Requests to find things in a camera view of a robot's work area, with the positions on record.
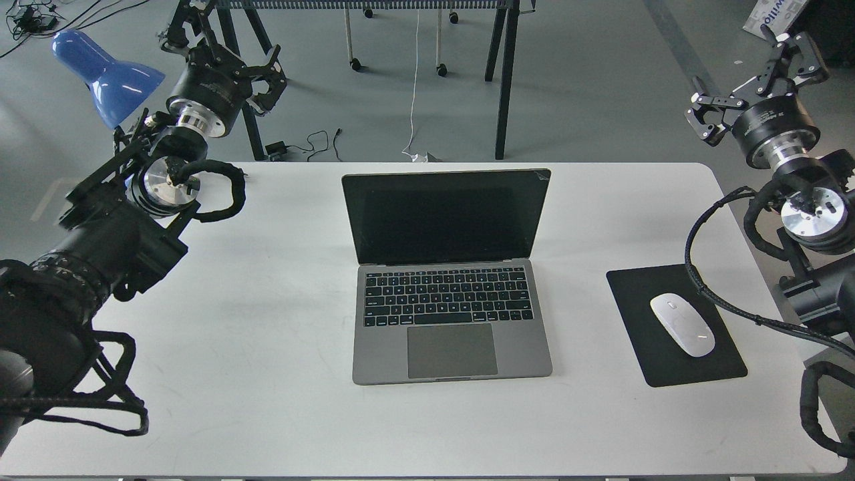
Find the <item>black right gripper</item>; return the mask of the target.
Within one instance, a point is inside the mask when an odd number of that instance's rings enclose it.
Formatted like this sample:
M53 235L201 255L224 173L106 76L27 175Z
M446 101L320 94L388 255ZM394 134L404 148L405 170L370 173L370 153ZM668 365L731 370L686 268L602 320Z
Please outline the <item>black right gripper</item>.
M705 82L693 76L694 94L685 118L706 145L717 146L732 128L748 166L779 168L806 158L820 140L820 130L797 94L804 86L830 79L830 70L806 31L794 36L786 33L784 39L778 39L769 25L761 25L760 31L772 46L753 88L763 101L747 109L748 101L711 95ZM730 113L738 119L727 121Z

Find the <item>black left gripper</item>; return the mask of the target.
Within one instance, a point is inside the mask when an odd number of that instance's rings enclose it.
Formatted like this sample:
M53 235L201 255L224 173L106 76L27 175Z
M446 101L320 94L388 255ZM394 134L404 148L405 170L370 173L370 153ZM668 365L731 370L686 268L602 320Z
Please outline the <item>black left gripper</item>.
M180 55L186 62L167 100L168 112L179 118L187 109L205 122L204 135L217 139L231 133L245 103L255 116L271 112L287 88L287 77L279 62L280 45L268 52L263 65L243 65L220 72L227 64L225 47L217 42L210 25L214 3L180 1L167 27L159 34L162 51ZM263 82L265 92L252 85Z

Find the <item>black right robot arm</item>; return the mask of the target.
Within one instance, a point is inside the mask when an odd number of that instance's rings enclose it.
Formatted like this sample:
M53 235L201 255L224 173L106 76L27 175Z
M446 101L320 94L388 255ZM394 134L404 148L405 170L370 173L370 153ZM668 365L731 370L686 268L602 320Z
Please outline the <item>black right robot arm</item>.
M822 334L853 332L853 156L812 156L820 130L799 100L801 86L828 79L808 33L776 35L761 25L772 51L763 71L729 95L709 94L700 78L686 112L700 140L716 146L732 134L752 168L769 168L744 217L757 250L788 262L780 289L801 323Z

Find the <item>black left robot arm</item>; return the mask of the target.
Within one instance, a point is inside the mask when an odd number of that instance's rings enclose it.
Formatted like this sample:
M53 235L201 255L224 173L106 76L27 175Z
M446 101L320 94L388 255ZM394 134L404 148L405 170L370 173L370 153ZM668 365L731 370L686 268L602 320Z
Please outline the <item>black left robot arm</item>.
M70 423L55 408L107 409L138 416L123 436L148 432L144 402L128 386L131 335L98 331L92 319L109 298L126 302L161 281L186 255L180 234L193 220L240 213L245 173L208 157L208 143L238 116L263 116L287 88L259 13L260 1L181 1L160 37L184 71L165 112L120 124L162 83L163 74L119 61L75 29L56 33L54 56L77 74L113 128L115 154L67 194L67 237L30 264L2 261L2 448L22 424Z

